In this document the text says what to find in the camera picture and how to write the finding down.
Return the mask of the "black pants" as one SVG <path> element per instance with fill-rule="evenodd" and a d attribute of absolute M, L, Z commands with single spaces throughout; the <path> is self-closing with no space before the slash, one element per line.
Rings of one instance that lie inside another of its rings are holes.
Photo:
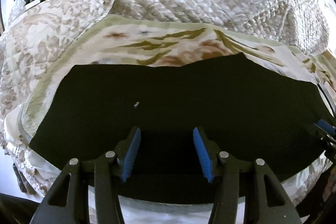
<path fill-rule="evenodd" d="M 212 203 L 193 130 L 236 159 L 264 159 L 280 181 L 323 153 L 307 128 L 335 125 L 318 87 L 270 71 L 244 54 L 182 67 L 76 65 L 62 79 L 30 147 L 62 169 L 96 159 L 141 130 L 130 177 L 118 193 L 163 203 Z"/>

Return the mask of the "floral fleece blanket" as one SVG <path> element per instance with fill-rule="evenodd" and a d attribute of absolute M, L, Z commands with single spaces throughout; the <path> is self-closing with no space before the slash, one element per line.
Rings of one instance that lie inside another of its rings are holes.
<path fill-rule="evenodd" d="M 210 24 L 158 23 L 108 16 L 74 41 L 42 77 L 22 111 L 21 134 L 30 144 L 62 79 L 76 65 L 182 67 L 239 53 L 282 76 L 315 84 L 335 119 L 331 107 L 335 102 L 335 76 L 322 55 L 310 55 L 296 46 Z"/>

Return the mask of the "quilted beige white comforter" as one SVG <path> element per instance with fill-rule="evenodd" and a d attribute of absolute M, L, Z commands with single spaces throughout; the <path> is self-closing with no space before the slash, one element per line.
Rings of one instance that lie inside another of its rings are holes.
<path fill-rule="evenodd" d="M 44 196 L 58 170 L 21 134 L 26 102 L 65 50 L 108 16 L 158 23 L 204 23 L 324 56 L 329 29 L 315 0 L 48 0 L 24 9 L 17 0 L 1 36 L 2 143 L 33 191 Z"/>

